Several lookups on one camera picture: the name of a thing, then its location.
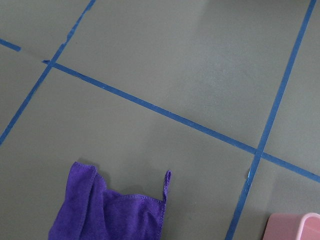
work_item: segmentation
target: blue tape line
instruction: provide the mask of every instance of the blue tape line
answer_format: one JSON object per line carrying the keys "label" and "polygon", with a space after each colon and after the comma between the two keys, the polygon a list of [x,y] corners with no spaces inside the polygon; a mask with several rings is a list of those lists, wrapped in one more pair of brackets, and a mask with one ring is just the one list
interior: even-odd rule
{"label": "blue tape line", "polygon": [[267,144],[267,140],[268,140],[271,128],[272,128],[272,126],[274,124],[274,120],[276,118],[276,115],[277,115],[277,112],[278,112],[282,97],[283,97],[283,95],[285,93],[285,89],[286,89],[286,86],[287,86],[287,83],[288,83],[292,68],[294,66],[294,63],[295,63],[295,60],[296,60],[296,57],[297,57],[297,54],[298,54],[298,50],[300,48],[302,39],[303,39],[304,34],[306,32],[306,29],[307,29],[307,26],[308,26],[308,22],[310,20],[312,11],[313,11],[313,9],[315,7],[316,1],[317,0],[311,0],[310,1],[308,9],[307,9],[307,11],[305,13],[302,25],[300,27],[298,36],[297,36],[297,38],[295,40],[293,49],[291,51],[291,55],[290,55],[289,61],[287,63],[285,72],[283,74],[283,77],[282,77],[278,92],[277,92],[277,94],[275,96],[275,99],[274,99],[274,102],[273,102],[269,117],[268,117],[267,122],[265,124],[265,127],[264,127],[264,130],[263,130],[263,133],[262,133],[258,148],[257,148],[256,153],[254,155],[254,158],[253,158],[253,161],[252,161],[252,164],[251,164],[251,167],[250,167],[250,175],[248,176],[247,180],[245,181],[245,183],[243,185],[243,188],[242,188],[238,203],[237,203],[236,208],[235,208],[234,213],[233,213],[233,218],[231,220],[229,229],[228,229],[228,231],[226,233],[226,236],[225,236],[225,240],[232,240],[233,237],[234,237],[234,234],[235,234],[235,231],[236,231],[240,216],[241,216],[242,211],[244,209],[244,206],[245,206],[245,203],[246,203],[250,188],[252,186],[254,177],[256,175],[261,156],[262,156],[263,151],[265,149],[265,146]]}
{"label": "blue tape line", "polygon": [[19,51],[21,50],[21,47],[20,47],[20,46],[15,45],[15,44],[13,44],[13,43],[11,43],[11,42],[8,42],[8,41],[6,41],[6,40],[3,40],[3,39],[1,39],[1,38],[0,38],[0,44],[3,45],[3,46],[8,47],[8,48],[10,48],[10,49],[13,49],[13,50],[15,50],[15,51],[17,51],[17,52],[19,52]]}
{"label": "blue tape line", "polygon": [[316,175],[310,171],[307,171],[299,166],[293,165],[287,161],[281,160],[280,158],[277,158],[277,157],[272,156],[270,154],[267,154],[265,152],[262,154],[261,157],[271,163],[277,164],[280,167],[283,167],[283,168],[288,169],[292,172],[295,172],[296,174],[299,174],[299,175],[304,176],[310,180],[313,180],[313,181],[320,183],[320,176],[319,175]]}
{"label": "blue tape line", "polygon": [[16,124],[17,120],[19,119],[20,115],[22,114],[22,112],[25,110],[26,106],[28,105],[28,103],[30,102],[31,98],[33,97],[33,95],[35,94],[36,90],[40,87],[41,83],[45,80],[46,76],[48,75],[48,73],[50,72],[50,70],[52,69],[53,65],[56,63],[57,59],[60,57],[61,53],[63,52],[63,50],[65,49],[65,47],[67,46],[68,42],[70,41],[70,39],[73,37],[80,21],[82,20],[82,18],[84,17],[85,13],[87,11],[90,10],[90,8],[94,5],[96,0],[91,0],[89,2],[89,4],[86,6],[86,8],[84,9],[84,11],[82,12],[82,14],[80,15],[80,17],[78,18],[78,20],[76,21],[76,23],[74,24],[74,26],[72,27],[72,29],[70,30],[70,32],[68,33],[67,37],[66,37],[66,41],[64,43],[62,43],[60,45],[60,47],[58,48],[58,50],[56,51],[56,53],[54,54],[54,56],[52,57],[52,59],[48,62],[48,65],[46,66],[46,68],[44,69],[43,73],[41,74],[41,76],[39,77],[38,81],[35,83],[35,85],[33,86],[33,88],[31,89],[31,91],[29,92],[29,94],[26,96],[26,98],[24,99],[24,101],[22,102],[21,106],[19,107],[19,109],[17,110],[17,112],[15,113],[15,115],[13,116],[13,118],[11,119],[11,121],[9,122],[8,126],[5,128],[4,132],[1,134],[0,136],[0,146],[2,145],[2,143],[5,141],[6,137],[8,136],[8,134],[10,133],[11,129],[14,127],[14,125]]}
{"label": "blue tape line", "polygon": [[95,85],[95,86],[97,86],[97,87],[99,87],[101,89],[104,89],[104,90],[106,90],[106,91],[108,91],[110,93],[113,93],[113,94],[118,95],[118,96],[120,96],[120,97],[122,97],[124,99],[127,99],[127,100],[129,100],[129,101],[131,101],[133,103],[139,104],[140,106],[143,106],[143,107],[145,107],[147,109],[150,109],[150,110],[152,110],[154,112],[157,112],[157,113],[159,113],[161,115],[164,115],[164,116],[166,116],[166,117],[168,117],[170,119],[173,119],[173,120],[175,120],[175,121],[177,121],[179,123],[182,123],[182,124],[184,124],[184,125],[186,125],[188,127],[196,129],[196,130],[198,130],[198,131],[200,131],[200,132],[202,132],[204,134],[210,135],[210,136],[212,136],[212,137],[214,137],[216,139],[219,139],[219,140],[221,140],[221,141],[223,141],[225,143],[231,144],[231,145],[233,145],[233,146],[235,146],[237,148],[245,150],[245,151],[247,151],[247,152],[249,152],[251,154],[255,154],[255,152],[256,152],[256,149],[253,148],[252,146],[249,146],[249,145],[244,144],[244,143],[242,143],[242,142],[240,142],[238,140],[235,140],[235,139],[233,139],[231,137],[228,137],[228,136],[223,135],[223,134],[221,134],[219,132],[211,130],[211,129],[205,127],[205,126],[202,126],[202,125],[200,125],[198,123],[195,123],[195,122],[193,122],[193,121],[191,121],[189,119],[186,119],[186,118],[184,118],[182,116],[179,116],[179,115],[177,115],[175,113],[172,113],[172,112],[170,112],[168,110],[165,110],[165,109],[163,109],[163,108],[161,108],[159,106],[153,105],[152,103],[149,103],[149,102],[144,101],[144,100],[142,100],[142,99],[140,99],[138,97],[135,97],[135,96],[130,95],[130,94],[124,92],[124,91],[121,91],[121,90],[119,90],[119,89],[117,89],[115,87],[109,86],[109,85],[107,85],[107,84],[105,84],[105,83],[103,83],[101,81],[98,81],[98,80],[95,80],[95,79],[93,79],[91,77],[85,76],[85,75],[83,75],[83,74],[81,74],[81,73],[79,73],[79,72],[77,72],[75,70],[72,70],[72,69],[70,69],[70,68],[68,68],[66,66],[60,65],[58,63],[55,63],[53,65],[53,67],[58,69],[58,70],[61,70],[61,71],[65,72],[67,74],[75,76],[75,77],[77,77],[77,78],[79,78],[81,80],[84,80],[87,83],[90,83],[90,84]]}

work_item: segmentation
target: pink plastic bin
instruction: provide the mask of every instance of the pink plastic bin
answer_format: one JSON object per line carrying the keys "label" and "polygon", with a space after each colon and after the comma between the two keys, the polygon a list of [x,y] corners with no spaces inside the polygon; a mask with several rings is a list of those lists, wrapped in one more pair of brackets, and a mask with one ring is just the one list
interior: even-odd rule
{"label": "pink plastic bin", "polygon": [[274,213],[268,220],[263,240],[320,240],[320,215]]}

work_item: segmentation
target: short blue tape strip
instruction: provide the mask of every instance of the short blue tape strip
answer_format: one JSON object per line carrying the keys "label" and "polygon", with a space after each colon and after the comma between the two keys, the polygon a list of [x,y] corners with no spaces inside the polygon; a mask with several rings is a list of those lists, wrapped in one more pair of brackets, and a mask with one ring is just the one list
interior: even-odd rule
{"label": "short blue tape strip", "polygon": [[22,114],[22,112],[25,110],[26,106],[28,105],[28,103],[30,102],[31,98],[33,97],[33,95],[35,94],[36,90],[40,87],[41,83],[45,80],[46,76],[48,75],[48,73],[50,72],[50,70],[52,69],[53,65],[56,63],[57,59],[60,57],[61,53],[63,52],[63,50],[65,49],[65,47],[67,46],[68,42],[70,41],[70,39],[73,37],[80,21],[82,20],[82,18],[84,17],[85,13],[87,11],[90,10],[90,8],[93,6],[93,4],[95,3],[96,0],[91,0],[89,2],[89,4],[86,6],[85,10],[82,12],[82,14],[80,15],[80,17],[78,18],[78,20],[76,21],[76,23],[74,24],[73,28],[70,30],[70,32],[68,33],[67,37],[66,37],[66,41],[60,45],[59,49],[56,51],[56,53],[54,54],[54,56],[52,57],[52,59],[48,62],[48,65],[46,66],[46,68],[44,69],[43,73],[41,74],[41,76],[39,77],[38,81],[35,83],[35,85],[33,86],[33,88],[31,89],[31,91],[29,92],[29,94],[26,96],[26,98],[24,99],[24,101],[22,102],[21,106],[19,107],[19,109],[17,110],[17,112],[15,113],[15,115],[13,116],[13,118],[11,119],[11,121],[9,122],[8,126],[5,128],[4,132],[1,134],[0,136],[0,146],[2,145],[2,143],[4,142],[4,140],[6,139],[6,137],[8,136],[8,134],[10,133],[11,129],[14,127],[14,125],[16,124],[17,120],[19,119],[20,115]]}
{"label": "short blue tape strip", "polygon": [[288,170],[290,170],[292,172],[295,172],[296,174],[299,174],[301,176],[304,176],[304,177],[306,177],[308,179],[311,179],[313,181],[316,181],[316,182],[320,183],[320,176],[319,175],[316,175],[316,174],[314,174],[314,173],[312,173],[310,171],[307,171],[307,170],[305,170],[305,169],[303,169],[301,167],[293,165],[293,164],[291,164],[289,162],[281,160],[280,158],[277,158],[277,157],[272,156],[270,154],[267,154],[265,152],[262,154],[261,157],[263,159],[271,162],[271,163],[277,164],[278,166],[281,166],[281,167],[283,167],[285,169],[288,169]]}
{"label": "short blue tape strip", "polygon": [[[45,60],[45,61],[43,61],[43,63],[49,64],[49,61]],[[124,92],[124,91],[121,91],[121,90],[119,90],[117,88],[109,86],[109,85],[107,85],[107,84],[105,84],[105,83],[103,83],[101,81],[98,81],[98,80],[95,80],[95,79],[93,79],[91,77],[85,76],[85,75],[83,75],[83,74],[81,74],[81,73],[79,73],[79,72],[77,72],[75,70],[72,70],[72,69],[68,68],[68,67],[60,65],[58,63],[55,63],[53,65],[53,67],[58,69],[58,70],[61,70],[61,71],[65,72],[67,74],[70,74],[72,76],[80,78],[80,79],[86,81],[87,83],[95,85],[95,86],[97,86],[97,87],[99,87],[101,89],[104,89],[104,90],[106,90],[106,91],[108,91],[110,93],[113,93],[113,94],[118,95],[118,96],[120,96],[120,97],[122,97],[124,99],[127,99],[127,100],[131,101],[131,102],[139,104],[140,106],[143,106],[143,107],[145,107],[147,109],[150,109],[150,110],[152,110],[154,112],[157,112],[157,113],[159,113],[161,115],[164,115],[164,116],[166,116],[166,117],[168,117],[170,119],[173,119],[173,120],[175,120],[177,122],[180,122],[180,123],[182,123],[184,125],[187,125],[188,127],[196,129],[196,130],[198,130],[198,131],[200,131],[200,132],[202,132],[204,134],[210,135],[210,136],[212,136],[212,137],[214,137],[216,139],[219,139],[219,140],[221,140],[221,141],[223,141],[225,143],[231,144],[231,145],[233,145],[233,146],[235,146],[237,148],[245,150],[245,151],[247,151],[247,152],[249,152],[251,154],[255,154],[255,152],[256,152],[256,149],[253,148],[252,146],[249,146],[249,145],[244,144],[244,143],[242,143],[242,142],[240,142],[238,140],[235,140],[235,139],[233,139],[231,137],[228,137],[228,136],[223,135],[223,134],[221,134],[219,132],[211,130],[211,129],[205,127],[205,126],[202,126],[202,125],[200,125],[198,123],[195,123],[195,122],[193,122],[191,120],[188,120],[188,119],[186,119],[186,118],[184,118],[182,116],[174,114],[174,113],[172,113],[172,112],[170,112],[168,110],[165,110],[165,109],[163,109],[163,108],[161,108],[159,106],[153,105],[152,103],[149,103],[149,102],[144,101],[144,100],[142,100],[142,99],[140,99],[138,97],[135,97],[135,96],[130,95],[130,94]]]}
{"label": "short blue tape strip", "polygon": [[285,93],[285,89],[286,89],[286,86],[287,86],[287,83],[288,83],[292,68],[294,66],[294,63],[295,63],[295,60],[296,60],[296,57],[297,57],[297,54],[298,54],[298,50],[300,48],[302,39],[303,39],[304,34],[306,32],[306,29],[307,29],[307,26],[308,26],[308,22],[310,20],[312,11],[313,11],[313,9],[315,7],[316,1],[317,0],[311,0],[310,1],[310,4],[309,4],[308,9],[306,11],[306,14],[304,16],[304,19],[303,19],[302,25],[300,27],[298,36],[297,36],[297,38],[295,40],[295,43],[294,43],[294,46],[293,46],[289,61],[287,63],[285,72],[283,74],[283,77],[282,77],[278,92],[277,92],[277,94],[275,96],[275,99],[274,99],[274,102],[273,102],[269,117],[268,117],[267,122],[265,124],[265,127],[264,127],[264,130],[263,130],[263,133],[262,133],[258,148],[257,148],[256,153],[254,155],[254,158],[253,158],[253,161],[252,161],[252,164],[251,164],[251,167],[250,167],[250,174],[249,174],[247,180],[245,181],[245,183],[243,185],[243,188],[242,188],[238,203],[237,203],[236,208],[235,208],[234,213],[233,213],[233,218],[231,220],[229,229],[228,229],[228,231],[226,233],[226,236],[225,236],[225,240],[232,240],[233,237],[234,237],[234,234],[235,234],[235,231],[236,231],[240,216],[241,216],[242,211],[244,209],[244,206],[245,206],[245,203],[246,203],[250,188],[252,186],[254,177],[256,175],[261,156],[262,156],[263,151],[265,149],[265,146],[267,144],[267,140],[268,140],[271,128],[272,128],[274,120],[276,118],[277,111],[279,109],[282,97],[283,97],[283,95]]}
{"label": "short blue tape strip", "polygon": [[8,42],[8,41],[6,41],[6,40],[3,40],[3,39],[1,39],[1,38],[0,38],[0,44],[3,45],[3,46],[8,47],[8,48],[10,48],[10,49],[13,49],[13,50],[15,50],[15,51],[17,51],[17,52],[19,52],[19,51],[21,50],[21,47],[20,47],[20,46],[15,45],[15,44],[13,44],[13,43],[11,43],[11,42]]}

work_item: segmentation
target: purple fabric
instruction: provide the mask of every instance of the purple fabric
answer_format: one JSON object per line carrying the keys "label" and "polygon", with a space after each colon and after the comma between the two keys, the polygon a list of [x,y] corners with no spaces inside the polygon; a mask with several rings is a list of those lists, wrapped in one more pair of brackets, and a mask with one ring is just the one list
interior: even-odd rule
{"label": "purple fabric", "polygon": [[122,195],[107,189],[92,165],[75,162],[65,199],[49,231],[49,240],[159,240],[171,172],[163,184],[163,200]]}

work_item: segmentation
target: microfiber cloth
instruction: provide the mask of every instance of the microfiber cloth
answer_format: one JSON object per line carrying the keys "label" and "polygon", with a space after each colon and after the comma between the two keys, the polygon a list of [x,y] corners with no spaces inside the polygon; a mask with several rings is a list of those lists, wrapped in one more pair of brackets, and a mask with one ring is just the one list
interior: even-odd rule
{"label": "microfiber cloth", "polygon": [[107,189],[93,165],[75,162],[65,199],[49,231],[49,240],[159,240],[171,171],[163,184],[163,200]]}

